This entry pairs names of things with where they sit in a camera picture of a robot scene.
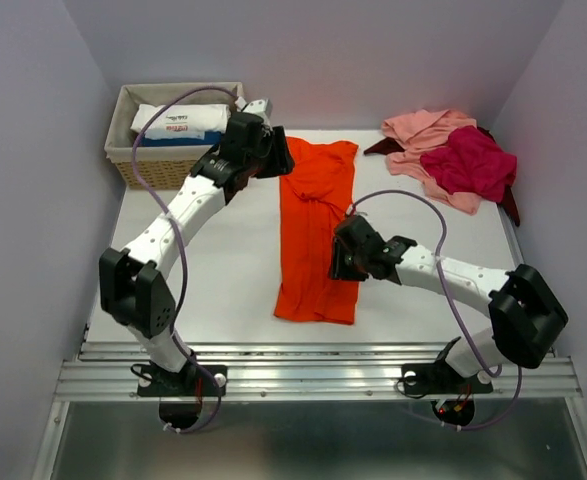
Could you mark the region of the orange t-shirt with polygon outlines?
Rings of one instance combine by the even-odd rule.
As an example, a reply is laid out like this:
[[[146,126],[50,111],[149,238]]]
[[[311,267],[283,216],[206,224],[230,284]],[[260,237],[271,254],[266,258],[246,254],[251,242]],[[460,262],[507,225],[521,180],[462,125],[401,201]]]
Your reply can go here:
[[[333,233],[352,202],[359,146],[287,139],[295,162],[279,181],[281,283],[274,315],[352,325],[359,285],[329,277]]]

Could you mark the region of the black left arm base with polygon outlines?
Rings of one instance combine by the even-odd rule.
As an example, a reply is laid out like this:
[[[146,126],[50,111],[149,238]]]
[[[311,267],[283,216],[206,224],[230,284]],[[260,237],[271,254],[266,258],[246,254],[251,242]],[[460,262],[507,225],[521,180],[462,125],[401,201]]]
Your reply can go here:
[[[206,428],[218,415],[226,394],[228,367],[222,364],[193,365],[168,372],[154,363],[134,363],[136,395],[158,399],[158,417],[164,431],[188,434]]]

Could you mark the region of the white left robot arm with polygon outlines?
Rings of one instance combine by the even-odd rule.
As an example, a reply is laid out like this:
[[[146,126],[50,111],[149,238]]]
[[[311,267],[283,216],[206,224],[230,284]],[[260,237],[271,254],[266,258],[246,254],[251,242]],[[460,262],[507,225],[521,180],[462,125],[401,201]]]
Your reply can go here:
[[[101,255],[102,310],[133,334],[172,393],[188,392],[196,373],[192,350],[175,327],[180,304],[167,284],[173,265],[185,261],[186,246],[250,179],[284,176],[293,168],[283,127],[270,127],[253,113],[234,113],[221,142],[196,162],[144,232]]]

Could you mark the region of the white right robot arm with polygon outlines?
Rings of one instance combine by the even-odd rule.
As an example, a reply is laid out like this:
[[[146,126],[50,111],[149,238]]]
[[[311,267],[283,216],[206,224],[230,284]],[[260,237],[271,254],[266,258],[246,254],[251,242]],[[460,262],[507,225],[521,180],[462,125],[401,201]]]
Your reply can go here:
[[[407,237],[383,239],[360,215],[347,217],[334,230],[330,276],[430,291],[451,308],[462,303],[488,318],[489,327],[476,334],[462,326],[461,337],[417,376],[445,390],[504,363],[538,368],[568,323],[565,309],[535,268],[520,264],[499,270],[444,258]]]

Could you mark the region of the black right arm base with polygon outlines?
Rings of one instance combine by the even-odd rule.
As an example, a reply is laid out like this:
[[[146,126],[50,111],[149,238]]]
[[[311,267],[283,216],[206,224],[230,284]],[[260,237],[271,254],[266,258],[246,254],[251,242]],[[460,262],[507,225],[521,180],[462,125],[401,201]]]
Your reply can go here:
[[[445,357],[446,352],[441,351],[431,363],[404,364],[394,389],[413,400],[433,396],[431,408],[437,420],[445,426],[469,427],[476,412],[474,396],[492,393],[493,384],[477,375],[463,378]]]

